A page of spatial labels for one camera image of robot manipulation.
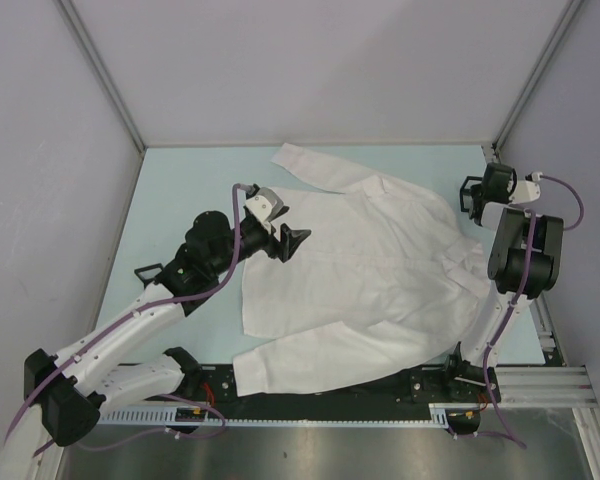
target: cable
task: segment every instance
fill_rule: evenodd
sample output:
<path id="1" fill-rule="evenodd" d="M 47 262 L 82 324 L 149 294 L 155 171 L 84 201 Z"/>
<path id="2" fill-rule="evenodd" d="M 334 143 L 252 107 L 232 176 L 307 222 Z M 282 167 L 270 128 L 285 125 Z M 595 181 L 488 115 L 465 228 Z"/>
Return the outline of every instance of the cable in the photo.
<path id="1" fill-rule="evenodd" d="M 135 310 L 123 315 L 115 322 L 111 323 L 107 328 L 102 330 L 98 335 L 93 337 L 89 342 L 85 343 L 75 354 L 73 354 L 70 358 L 68 358 L 62 365 L 56 368 L 53 373 L 47 376 L 40 384 L 31 392 L 31 394 L 26 398 L 16 415 L 14 416 L 9 428 L 7 429 L 7 435 L 5 437 L 5 441 L 11 435 L 14 428 L 18 425 L 22 417 L 24 416 L 27 409 L 33 404 L 38 395 L 53 381 L 56 377 L 58 377 L 64 370 L 66 370 L 72 363 L 75 362 L 76 357 L 80 357 L 84 355 L 91 347 L 100 342 L 103 338 L 113 332 L 120 325 L 125 323 L 126 321 L 133 318 L 135 312 L 141 313 L 150 308 L 158 307 L 161 305 L 167 304 L 178 304 L 183 302 L 192 302 L 197 300 L 203 300 L 208 298 L 215 293 L 219 292 L 224 286 L 229 282 L 233 273 L 235 272 L 236 266 L 238 265 L 238 258 L 240 256 L 240 207 L 238 205 L 238 190 L 251 191 L 252 187 L 248 185 L 243 185 L 240 183 L 236 183 L 233 185 L 231 189 L 231 200 L 233 204 L 233 221 L 234 221 L 234 239 L 233 239 L 233 256 L 231 257 L 231 263 L 229 264 L 229 269 L 227 270 L 227 274 L 222 279 L 222 281 L 216 285 L 214 288 L 207 292 L 198 293 L 195 295 L 186 295 L 182 297 L 173 297 L 173 298 L 165 298 L 162 300 L 156 300 L 153 302 L 145 303 L 144 305 L 139 306 Z"/>
<path id="2" fill-rule="evenodd" d="M 575 230 L 576 228 L 578 228 L 578 226 L 580 226 L 580 224 L 582 223 L 582 220 L 584 219 L 584 202 L 582 201 L 582 197 L 580 197 L 580 195 L 578 194 L 576 189 L 573 188 L 571 185 L 569 185 L 564 180 L 560 180 L 559 178 L 556 178 L 556 177 L 550 177 L 549 175 L 545 175 L 544 173 L 540 174 L 540 178 L 544 178 L 545 180 L 549 180 L 550 182 L 554 182 L 559 185 L 562 185 L 563 187 L 565 187 L 567 190 L 569 190 L 573 194 L 574 198 L 576 199 L 576 202 L 578 202 L 578 208 L 580 209 L 580 213 L 578 214 L 578 219 L 575 221 L 575 223 L 573 225 L 569 225 L 568 227 L 564 227 L 564 230 L 566 232 L 566 231 Z"/>
<path id="3" fill-rule="evenodd" d="M 502 322 L 500 322 L 500 326 L 498 327 L 498 330 L 496 330 L 496 333 L 493 335 L 493 338 L 487 344 L 487 348 L 484 351 L 484 357 L 482 359 L 482 374 L 484 376 L 484 383 L 486 386 L 487 394 L 489 395 L 489 399 L 491 400 L 491 404 L 493 405 L 493 409 L 496 412 L 496 415 L 498 416 L 500 423 L 502 424 L 502 426 L 504 427 L 504 429 L 506 430 L 507 433 L 475 432 L 475 433 L 469 434 L 469 435 L 458 435 L 453 431 L 453 428 L 451 428 L 451 426 L 449 426 L 449 428 L 448 428 L 448 432 L 453 435 L 454 439 L 458 438 L 458 437 L 499 437 L 499 438 L 505 438 L 507 440 L 511 440 L 512 442 L 516 443 L 523 450 L 527 449 L 526 443 L 524 443 L 522 440 L 520 440 L 513 432 L 511 426 L 507 422 L 506 418 L 504 418 L 504 415 L 503 415 L 502 411 L 500 410 L 500 407 L 498 406 L 498 402 L 493 393 L 493 390 L 491 390 L 491 388 L 490 388 L 491 380 L 489 379 L 489 355 L 491 354 L 491 351 L 493 350 L 493 345 L 496 345 L 498 343 L 498 340 L 500 340 L 502 333 L 507 328 L 507 325 L 509 324 L 511 317 L 513 316 L 513 312 L 515 311 L 515 308 L 518 304 L 518 300 L 522 296 L 522 294 L 524 292 L 524 288 L 527 285 L 527 280 L 529 279 L 529 270 L 531 269 L 531 254 L 533 253 L 533 237 L 534 237 L 535 231 L 536 231 L 536 212 L 533 210 L 525 210 L 525 212 L 529 213 L 531 215 L 531 218 L 529 219 L 529 232 L 527 234 L 527 246 L 525 248 L 525 253 L 524 253 L 524 267 L 522 270 L 522 278 L 520 279 L 520 286 L 518 286 L 518 290 L 516 291 L 515 295 L 511 299 L 511 301 L 509 302 L 509 307 L 507 308 L 507 311 L 502 319 Z"/>
<path id="4" fill-rule="evenodd" d="M 178 432 L 177 430 L 173 430 L 173 429 L 168 428 L 168 427 L 167 428 L 156 427 L 156 428 L 150 428 L 150 429 L 147 429 L 147 430 L 143 430 L 143 431 L 138 432 L 135 435 L 131 435 L 130 437 L 127 437 L 127 438 L 125 438 L 123 440 L 111 443 L 109 445 L 104 445 L 104 446 L 101 446 L 101 447 L 92 447 L 92 446 L 85 445 L 85 444 L 80 443 L 80 442 L 78 442 L 76 445 L 79 448 L 81 448 L 82 450 L 86 450 L 87 452 L 106 452 L 107 450 L 113 450 L 115 448 L 122 447 L 123 445 L 131 443 L 134 440 L 137 440 L 138 438 L 146 437 L 147 435 L 153 435 L 155 433 L 172 433 L 174 435 L 175 439 L 178 439 L 180 437 L 184 437 L 184 438 L 189 438 L 189 439 L 192 439 L 192 440 L 195 440 L 195 439 L 206 440 L 206 439 L 209 439 L 209 438 L 217 437 L 218 435 L 224 433 L 226 431 L 226 429 L 227 429 L 227 419 L 218 410 L 216 410 L 215 408 L 213 408 L 213 407 L 211 407 L 209 405 L 205 405 L 203 403 L 198 403 L 198 402 L 193 402 L 191 400 L 187 400 L 186 398 L 177 397 L 175 395 L 160 395 L 160 397 L 162 397 L 162 398 L 164 398 L 166 400 L 176 400 L 178 402 L 183 402 L 183 403 L 186 403 L 188 405 L 192 405 L 194 407 L 197 407 L 197 408 L 200 408 L 202 410 L 206 410 L 206 411 L 208 411 L 210 413 L 213 413 L 222 422 L 222 424 L 220 425 L 219 428 L 215 429 L 213 432 L 202 434 L 202 435 L 200 435 L 200 434 L 195 435 L 193 433 Z"/>

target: light blue tabletop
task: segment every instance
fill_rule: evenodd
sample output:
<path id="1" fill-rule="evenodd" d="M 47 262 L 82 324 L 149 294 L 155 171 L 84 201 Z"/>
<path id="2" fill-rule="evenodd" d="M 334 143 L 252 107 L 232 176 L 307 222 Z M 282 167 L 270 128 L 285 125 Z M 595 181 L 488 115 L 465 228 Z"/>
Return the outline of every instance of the light blue tabletop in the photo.
<path id="1" fill-rule="evenodd" d="M 456 211 L 465 235 L 489 252 L 494 233 L 460 213 L 458 190 L 467 175 L 485 168 L 479 146 L 312 147 L 429 188 Z M 168 263 L 195 217 L 206 210 L 231 215 L 231 186 L 257 183 L 315 190 L 270 163 L 276 147 L 151 148 L 147 151 L 120 247 L 98 319 L 109 322 L 142 291 L 133 270 Z M 201 363 L 231 363 L 233 356 L 267 340 L 243 335 L 240 265 L 229 284 L 180 324 L 153 337 L 125 360 L 152 360 L 167 348 L 182 346 Z M 503 364 L 542 364 L 544 358 L 531 314 L 521 316 L 504 340 Z"/>

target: metallic floor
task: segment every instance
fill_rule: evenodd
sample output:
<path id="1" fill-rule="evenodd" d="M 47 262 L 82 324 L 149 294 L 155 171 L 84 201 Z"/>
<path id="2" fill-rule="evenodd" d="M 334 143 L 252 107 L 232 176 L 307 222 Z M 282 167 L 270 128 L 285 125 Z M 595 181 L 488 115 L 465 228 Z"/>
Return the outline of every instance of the metallic floor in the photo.
<path id="1" fill-rule="evenodd" d="M 71 480 L 591 479 L 571 410 L 505 412 L 527 443 L 454 441 L 443 430 L 232 428 L 211 440 L 157 434 L 102 453 L 68 449 Z M 483 430 L 500 429 L 486 412 Z M 136 427 L 98 427 L 84 443 L 103 445 Z"/>

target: wall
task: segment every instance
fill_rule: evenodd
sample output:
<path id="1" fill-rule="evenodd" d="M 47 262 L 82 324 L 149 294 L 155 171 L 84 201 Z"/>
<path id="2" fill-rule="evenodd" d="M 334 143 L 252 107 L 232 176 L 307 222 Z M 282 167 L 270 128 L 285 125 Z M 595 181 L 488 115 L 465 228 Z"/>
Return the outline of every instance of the wall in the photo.
<path id="1" fill-rule="evenodd" d="M 491 141 L 567 0 L 76 0 L 149 146 Z"/>
<path id="2" fill-rule="evenodd" d="M 140 159 L 50 0 L 0 0 L 0 448 L 22 363 L 86 333 Z"/>
<path id="3" fill-rule="evenodd" d="M 600 401 L 600 0 L 585 5 L 503 161 L 567 180 L 584 199 L 584 222 L 565 234 L 562 272 L 548 300 L 571 363 L 587 365 Z M 542 211 L 572 221 L 577 207 L 569 194 L 548 182 L 542 188 Z"/>

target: fabric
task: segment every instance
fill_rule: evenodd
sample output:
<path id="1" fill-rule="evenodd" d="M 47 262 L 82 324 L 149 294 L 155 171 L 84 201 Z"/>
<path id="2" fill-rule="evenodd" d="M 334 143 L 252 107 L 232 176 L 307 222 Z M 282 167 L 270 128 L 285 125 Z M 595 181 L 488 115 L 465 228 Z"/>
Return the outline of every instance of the fabric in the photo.
<path id="1" fill-rule="evenodd" d="M 244 332 L 276 340 L 234 358 L 238 395 L 375 380 L 463 337 L 489 282 L 482 247 L 460 233 L 444 199 L 293 145 L 272 161 L 335 193 L 273 188 L 290 207 L 281 220 L 312 235 L 286 264 L 262 252 L 246 261 Z"/>

